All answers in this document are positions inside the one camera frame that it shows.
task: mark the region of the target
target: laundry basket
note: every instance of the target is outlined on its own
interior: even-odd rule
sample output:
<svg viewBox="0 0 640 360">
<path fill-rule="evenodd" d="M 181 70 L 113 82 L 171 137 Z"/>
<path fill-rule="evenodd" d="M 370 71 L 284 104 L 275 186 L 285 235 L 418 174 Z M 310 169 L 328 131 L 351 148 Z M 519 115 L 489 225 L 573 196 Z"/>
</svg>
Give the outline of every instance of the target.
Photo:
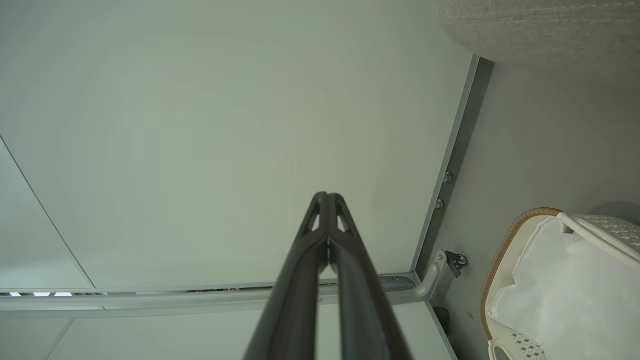
<svg viewBox="0 0 640 360">
<path fill-rule="evenodd" d="M 481 289 L 479 312 L 490 359 L 496 358 L 495 349 L 500 348 L 511 360 L 546 360 L 539 344 L 494 321 L 487 315 L 487 310 L 498 290 L 514 284 L 513 270 L 529 238 L 538 224 L 548 217 L 559 218 L 565 232 L 575 231 L 616 259 L 640 270 L 640 227 L 637 225 L 601 215 L 568 215 L 553 208 L 536 208 L 522 213 L 498 247 Z"/>
</svg>

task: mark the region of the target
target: metal bracket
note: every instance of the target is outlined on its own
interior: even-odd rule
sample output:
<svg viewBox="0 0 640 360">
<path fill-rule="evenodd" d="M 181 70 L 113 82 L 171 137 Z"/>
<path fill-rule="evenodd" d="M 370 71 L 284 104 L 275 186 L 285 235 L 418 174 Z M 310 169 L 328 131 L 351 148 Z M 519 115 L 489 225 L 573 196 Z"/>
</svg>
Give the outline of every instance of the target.
<svg viewBox="0 0 640 360">
<path fill-rule="evenodd" d="M 444 253 L 447 256 L 447 265 L 449 265 L 453 276 L 460 276 L 460 269 L 468 265 L 467 258 L 451 251 L 445 251 Z"/>
</svg>

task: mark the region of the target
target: white cloth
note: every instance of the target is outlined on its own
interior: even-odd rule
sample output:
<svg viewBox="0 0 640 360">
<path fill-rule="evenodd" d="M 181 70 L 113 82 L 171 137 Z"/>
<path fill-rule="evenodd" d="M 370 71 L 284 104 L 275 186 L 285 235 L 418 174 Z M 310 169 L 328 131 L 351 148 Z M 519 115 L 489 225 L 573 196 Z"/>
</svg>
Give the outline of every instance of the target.
<svg viewBox="0 0 640 360">
<path fill-rule="evenodd" d="M 638 359 L 640 274 L 578 234 L 540 223 L 490 304 L 495 321 L 537 341 L 548 360 Z"/>
</svg>

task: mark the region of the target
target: white panel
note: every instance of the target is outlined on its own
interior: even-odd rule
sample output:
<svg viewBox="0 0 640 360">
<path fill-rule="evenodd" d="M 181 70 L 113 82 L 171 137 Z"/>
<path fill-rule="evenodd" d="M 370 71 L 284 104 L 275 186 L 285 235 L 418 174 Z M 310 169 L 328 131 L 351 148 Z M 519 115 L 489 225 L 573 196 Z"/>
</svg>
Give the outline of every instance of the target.
<svg viewBox="0 0 640 360">
<path fill-rule="evenodd" d="M 71 321 L 64 318 L 0 319 L 0 358 L 46 359 Z"/>
<path fill-rule="evenodd" d="M 92 288 L 0 139 L 0 288 Z"/>
<path fill-rule="evenodd" d="M 409 270 L 471 54 L 431 1 L 5 1 L 0 134 L 98 287 L 274 281 L 340 192 Z"/>
<path fill-rule="evenodd" d="M 416 360 L 451 360 L 424 303 L 394 310 Z M 261 312 L 77 318 L 49 360 L 241 359 Z M 337 304 L 319 307 L 317 337 L 318 360 L 340 359 Z"/>
</svg>

